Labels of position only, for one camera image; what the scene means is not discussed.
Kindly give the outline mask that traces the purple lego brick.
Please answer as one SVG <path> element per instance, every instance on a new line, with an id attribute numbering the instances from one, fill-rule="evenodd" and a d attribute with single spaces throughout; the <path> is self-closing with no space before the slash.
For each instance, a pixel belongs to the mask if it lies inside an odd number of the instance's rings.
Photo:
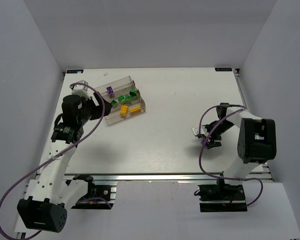
<path id="1" fill-rule="evenodd" d="M 205 138 L 202 142 L 201 145 L 203 147 L 208 147 L 210 145 L 210 140 L 208 138 Z"/>
<path id="2" fill-rule="evenodd" d="M 114 90 L 111 86 L 106 87 L 107 93 L 109 95 L 110 98 L 114 98 L 115 97 L 115 93 Z"/>

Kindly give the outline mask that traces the yellow patterned lego brick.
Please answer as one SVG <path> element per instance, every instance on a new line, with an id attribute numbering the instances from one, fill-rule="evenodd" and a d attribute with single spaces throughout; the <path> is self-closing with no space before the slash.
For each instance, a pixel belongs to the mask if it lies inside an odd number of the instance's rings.
<path id="1" fill-rule="evenodd" d="M 127 105 L 122 105 L 121 108 L 120 108 L 120 116 L 122 118 L 126 118 L 127 115 L 128 115 L 128 112 L 129 112 L 129 107 Z"/>

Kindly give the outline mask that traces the small green lego cube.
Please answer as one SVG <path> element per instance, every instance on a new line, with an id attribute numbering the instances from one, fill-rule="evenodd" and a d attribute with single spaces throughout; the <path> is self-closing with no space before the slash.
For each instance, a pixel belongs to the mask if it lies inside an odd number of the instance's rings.
<path id="1" fill-rule="evenodd" d="M 132 96 L 132 97 L 136 97 L 137 96 L 137 91 L 135 89 L 130 89 L 129 90 L 129 94 Z"/>

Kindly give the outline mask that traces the yellow long lego brick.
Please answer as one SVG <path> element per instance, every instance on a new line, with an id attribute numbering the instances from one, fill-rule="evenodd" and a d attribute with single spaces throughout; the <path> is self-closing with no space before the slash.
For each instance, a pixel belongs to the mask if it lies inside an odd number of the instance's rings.
<path id="1" fill-rule="evenodd" d="M 133 116 L 133 115 L 141 113 L 142 108 L 140 106 L 132 107 L 132 108 L 129 109 L 129 112 Z"/>

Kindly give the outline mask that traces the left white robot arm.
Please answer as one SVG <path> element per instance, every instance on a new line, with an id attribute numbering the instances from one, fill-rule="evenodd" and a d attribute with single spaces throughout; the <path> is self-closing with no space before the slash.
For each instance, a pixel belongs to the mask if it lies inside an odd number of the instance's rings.
<path id="1" fill-rule="evenodd" d="M 27 229 L 59 233 L 64 228 L 68 210 L 83 199 L 95 196 L 92 176 L 79 174 L 61 188 L 68 164 L 84 138 L 84 125 L 100 121 L 112 109 L 98 92 L 89 96 L 85 91 L 62 99 L 62 112 L 53 125 L 48 156 L 36 186 L 26 199 L 19 200 L 17 211 Z"/>

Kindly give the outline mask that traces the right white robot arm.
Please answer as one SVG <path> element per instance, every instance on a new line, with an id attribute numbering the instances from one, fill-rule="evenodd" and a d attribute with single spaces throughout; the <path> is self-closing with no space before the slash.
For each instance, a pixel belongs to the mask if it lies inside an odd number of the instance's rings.
<path id="1" fill-rule="evenodd" d="M 201 118 L 199 124 L 192 128 L 193 135 L 202 140 L 199 168 L 203 174 L 222 180 L 226 186 L 239 186 L 250 180 L 248 175 L 252 170 L 276 157 L 276 123 L 273 119 L 251 114 L 242 105 L 229 103 L 214 105 L 203 116 L 213 109 L 216 109 L 218 120 L 202 124 Z M 203 151 L 221 147 L 222 134 L 234 126 L 239 129 L 236 158 L 220 175 L 208 173 L 202 166 Z"/>

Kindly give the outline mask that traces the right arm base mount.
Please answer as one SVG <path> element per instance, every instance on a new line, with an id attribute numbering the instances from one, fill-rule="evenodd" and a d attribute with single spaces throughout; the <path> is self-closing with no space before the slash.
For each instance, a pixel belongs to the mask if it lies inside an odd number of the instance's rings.
<path id="1" fill-rule="evenodd" d="M 201 213 L 247 212 L 246 196 L 242 185 L 220 188 L 217 184 L 198 185 L 194 196 L 199 197 Z"/>

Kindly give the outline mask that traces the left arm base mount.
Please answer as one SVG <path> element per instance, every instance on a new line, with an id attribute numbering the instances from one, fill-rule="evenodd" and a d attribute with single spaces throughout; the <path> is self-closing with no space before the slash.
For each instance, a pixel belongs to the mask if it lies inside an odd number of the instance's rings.
<path id="1" fill-rule="evenodd" d="M 110 210 L 115 200 L 115 186 L 108 183 L 98 183 L 91 175 L 78 174 L 67 180 L 67 186 L 73 181 L 84 181 L 88 184 L 87 191 L 72 209 Z"/>

